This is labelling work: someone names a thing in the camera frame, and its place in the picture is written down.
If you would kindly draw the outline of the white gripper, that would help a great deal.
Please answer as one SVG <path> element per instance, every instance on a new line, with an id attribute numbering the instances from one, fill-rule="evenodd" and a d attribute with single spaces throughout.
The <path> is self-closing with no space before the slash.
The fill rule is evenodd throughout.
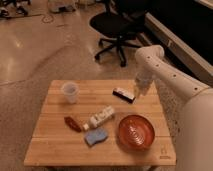
<path id="1" fill-rule="evenodd" d="M 140 98 L 142 91 L 148 90 L 153 82 L 153 77 L 150 75 L 137 75 L 134 85 L 134 96 L 136 99 Z"/>

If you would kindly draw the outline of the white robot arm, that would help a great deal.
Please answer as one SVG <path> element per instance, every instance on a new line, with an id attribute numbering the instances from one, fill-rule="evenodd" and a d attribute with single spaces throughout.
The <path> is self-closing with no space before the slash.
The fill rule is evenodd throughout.
<path id="1" fill-rule="evenodd" d="M 140 68 L 160 78 L 183 101 L 179 114 L 175 171 L 213 171 L 213 87 L 164 62 L 161 45 L 141 47 Z"/>

